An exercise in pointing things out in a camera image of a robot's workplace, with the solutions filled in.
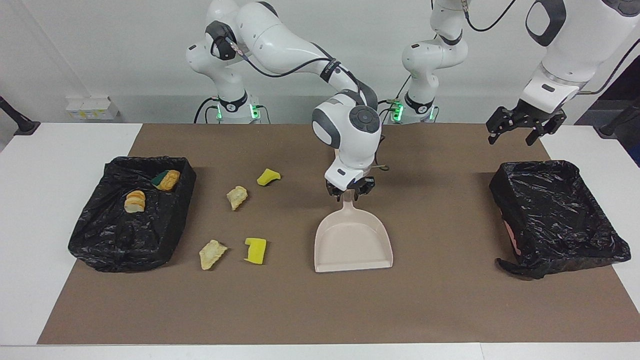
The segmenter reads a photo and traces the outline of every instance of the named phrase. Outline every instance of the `black plastic bag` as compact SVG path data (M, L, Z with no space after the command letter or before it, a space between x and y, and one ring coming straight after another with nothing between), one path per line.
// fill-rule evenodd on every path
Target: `black plastic bag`
M490 188L510 227L518 264L496 259L511 274L594 268L631 259L629 245L568 161L504 163Z
M164 192L151 180L178 170L175 188ZM173 254L187 218L196 174L186 158L115 158L82 210L68 249L101 272L137 272L165 264ZM129 192L145 193L145 210L128 214Z

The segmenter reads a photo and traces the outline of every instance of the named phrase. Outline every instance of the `dustpan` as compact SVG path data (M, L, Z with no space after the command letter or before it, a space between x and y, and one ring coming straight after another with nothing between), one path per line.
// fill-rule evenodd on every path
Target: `dustpan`
M318 226L314 247L316 272L390 268L389 235L373 214L353 206L353 190L342 195L342 209Z

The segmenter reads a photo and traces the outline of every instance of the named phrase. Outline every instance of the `brown table mat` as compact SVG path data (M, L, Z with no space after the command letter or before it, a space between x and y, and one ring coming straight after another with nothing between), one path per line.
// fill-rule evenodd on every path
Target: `brown table mat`
M40 344L291 344L640 341L640 315L610 267L523 281L488 189L505 161L547 160L515 131L490 147L483 125L386 126L390 172L357 207L385 224L394 266L316 274L315 231L338 204L324 187L333 151L311 126L145 124L131 156L185 156L198 174L171 261L103 274L77 261ZM259 187L266 168L282 180ZM245 186L233 213L225 194ZM269 241L263 266L247 237ZM213 271L198 251L230 247Z

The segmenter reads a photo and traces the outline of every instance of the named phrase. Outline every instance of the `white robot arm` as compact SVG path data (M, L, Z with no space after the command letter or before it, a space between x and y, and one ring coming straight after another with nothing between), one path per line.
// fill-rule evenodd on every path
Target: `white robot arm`
M640 0L536 0L527 31L547 55L512 110L498 108L486 123L489 142L517 127L533 127L527 144L553 134L565 120L562 105L591 80L598 67L640 20ZM546 25L540 28L535 24Z
M210 53L211 42L201 40L187 50L187 62L197 73L208 76L218 89L221 117L229 123L253 120L253 97L244 88L242 77L227 66L241 59L221 60Z
M435 0L429 21L436 37L411 44L402 54L402 64L411 79L409 90L401 95L403 112L400 119L393 119L396 122L408 124L427 118L439 86L433 71L456 66L467 58L467 42L462 39L465 15L460 0Z
M292 33L264 1L238 8L233 0L214 0L209 14L205 46L210 45L209 52L219 61L244 59L272 78L310 72L339 91L312 114L317 137L339 150L324 177L332 195L339 197L347 189L355 190L356 196L368 193L374 182L367 175L381 134L375 92L319 46ZM259 69L249 56L272 74Z

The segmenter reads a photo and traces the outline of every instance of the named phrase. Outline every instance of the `yellow sponge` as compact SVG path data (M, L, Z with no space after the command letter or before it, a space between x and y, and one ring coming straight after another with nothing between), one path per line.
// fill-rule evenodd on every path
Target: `yellow sponge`
M258 178L258 185L266 186L268 183L280 180L280 173L271 170L270 168L265 169L265 171Z
M258 238L247 238L245 245L249 245L249 254L245 260L250 263L262 265L264 261L264 251L267 249L267 240Z
M178 170L168 170L156 176L153 180L151 180L151 182L156 186L158 190L170 192L178 183L179 179L180 172Z

